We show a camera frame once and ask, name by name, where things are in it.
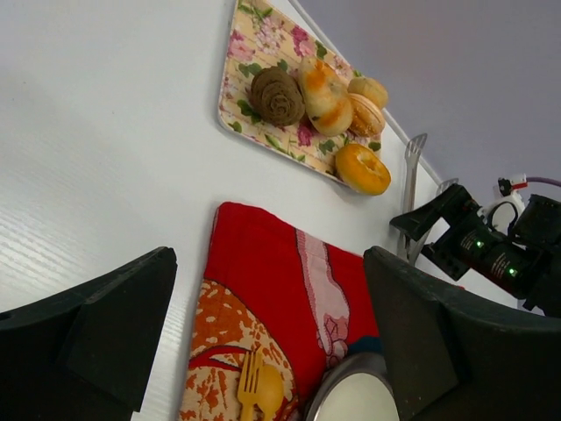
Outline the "large orange-glazed bread roll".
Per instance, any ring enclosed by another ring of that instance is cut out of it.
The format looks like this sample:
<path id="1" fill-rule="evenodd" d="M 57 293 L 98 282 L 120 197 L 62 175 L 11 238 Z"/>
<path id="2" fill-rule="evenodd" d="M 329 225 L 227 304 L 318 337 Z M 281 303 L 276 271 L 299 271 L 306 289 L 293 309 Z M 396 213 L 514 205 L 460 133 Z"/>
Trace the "large orange-glazed bread roll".
<path id="1" fill-rule="evenodd" d="M 304 57 L 298 69 L 298 83 L 311 124 L 327 137 L 350 128 L 353 108 L 347 87 L 325 61 Z"/>

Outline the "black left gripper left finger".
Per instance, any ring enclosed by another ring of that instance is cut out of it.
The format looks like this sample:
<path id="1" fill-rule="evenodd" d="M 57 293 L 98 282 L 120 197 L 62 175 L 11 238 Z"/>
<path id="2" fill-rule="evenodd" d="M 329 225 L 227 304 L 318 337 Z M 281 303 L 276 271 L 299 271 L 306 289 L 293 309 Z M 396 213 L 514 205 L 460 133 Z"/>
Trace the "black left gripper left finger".
<path id="1" fill-rule="evenodd" d="M 177 263 L 159 247 L 1 314 L 3 420 L 129 420 L 140 411 Z"/>

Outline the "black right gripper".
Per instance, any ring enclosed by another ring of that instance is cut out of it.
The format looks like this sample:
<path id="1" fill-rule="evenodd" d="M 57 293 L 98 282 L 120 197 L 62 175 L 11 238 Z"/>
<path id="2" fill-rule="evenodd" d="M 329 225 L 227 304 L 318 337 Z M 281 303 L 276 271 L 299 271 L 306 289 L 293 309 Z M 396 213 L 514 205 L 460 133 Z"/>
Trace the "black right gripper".
<path id="1" fill-rule="evenodd" d="M 507 234 L 487 227 L 467 190 L 452 184 L 433 203 L 389 224 L 417 242 L 443 219 L 449 229 L 422 254 L 457 281 L 468 269 L 523 301 L 523 307 L 560 310 L 560 202 L 532 195 Z"/>

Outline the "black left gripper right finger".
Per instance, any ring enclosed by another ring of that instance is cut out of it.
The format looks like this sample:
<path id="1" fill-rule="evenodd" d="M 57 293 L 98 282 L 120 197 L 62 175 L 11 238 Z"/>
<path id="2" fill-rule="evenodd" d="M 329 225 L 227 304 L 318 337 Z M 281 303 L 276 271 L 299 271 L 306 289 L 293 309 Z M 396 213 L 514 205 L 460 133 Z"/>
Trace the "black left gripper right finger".
<path id="1" fill-rule="evenodd" d="M 559 419 L 558 319 L 474 295 L 378 246 L 364 270 L 401 419 Z"/>

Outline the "silver metal tongs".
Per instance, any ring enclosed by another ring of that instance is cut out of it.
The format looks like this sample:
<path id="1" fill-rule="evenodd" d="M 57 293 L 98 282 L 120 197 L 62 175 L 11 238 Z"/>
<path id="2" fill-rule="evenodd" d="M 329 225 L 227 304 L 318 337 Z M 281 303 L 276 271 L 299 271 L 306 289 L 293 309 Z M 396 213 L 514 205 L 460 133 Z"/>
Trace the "silver metal tongs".
<path id="1" fill-rule="evenodd" d="M 428 134 L 422 133 L 412 138 L 407 144 L 404 154 L 406 162 L 406 179 L 401 206 L 402 213 L 407 213 L 414 209 L 417 166 L 427 138 Z M 424 233 L 413 245 L 410 244 L 410 240 L 408 238 L 401 234 L 398 239 L 397 255 L 403 260 L 407 260 L 412 266 L 415 266 L 423 246 L 430 235 L 430 231 L 431 229 L 426 231 L 426 233 Z"/>

